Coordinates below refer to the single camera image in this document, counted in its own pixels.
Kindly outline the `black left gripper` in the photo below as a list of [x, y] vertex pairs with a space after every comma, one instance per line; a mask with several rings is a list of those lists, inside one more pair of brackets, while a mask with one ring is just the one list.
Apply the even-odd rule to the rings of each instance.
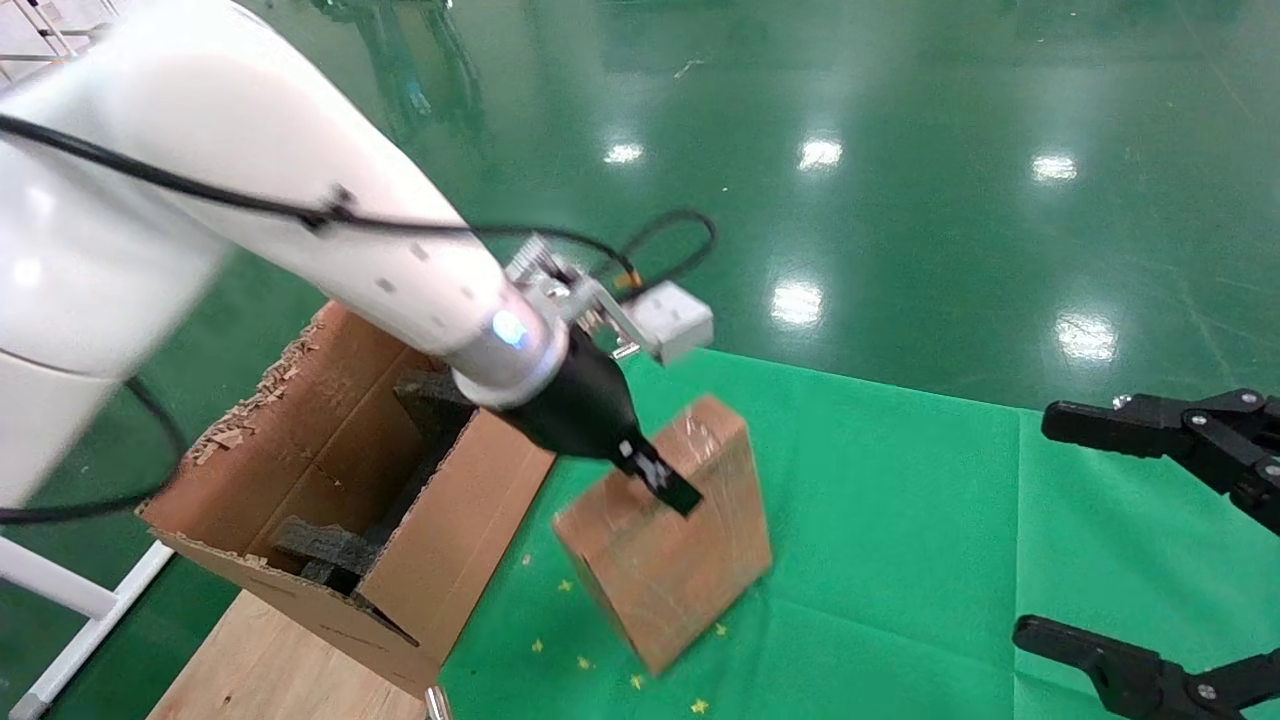
[[568, 337], [559, 369], [532, 398], [495, 415], [545, 451], [613, 462], [681, 518], [703, 500], [644, 436], [620, 365], [585, 334]]

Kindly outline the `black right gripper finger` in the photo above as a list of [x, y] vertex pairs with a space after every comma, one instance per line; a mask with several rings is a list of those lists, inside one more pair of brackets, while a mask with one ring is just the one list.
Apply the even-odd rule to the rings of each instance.
[[1103, 708], [1125, 719], [1243, 719], [1279, 696], [1279, 651], [1189, 673], [1155, 651], [1037, 616], [1020, 616], [1012, 643], [1084, 673]]
[[1279, 533], [1279, 398], [1239, 388], [1199, 400], [1121, 395], [1111, 406], [1057, 401], [1046, 438], [1133, 457], [1167, 457]]

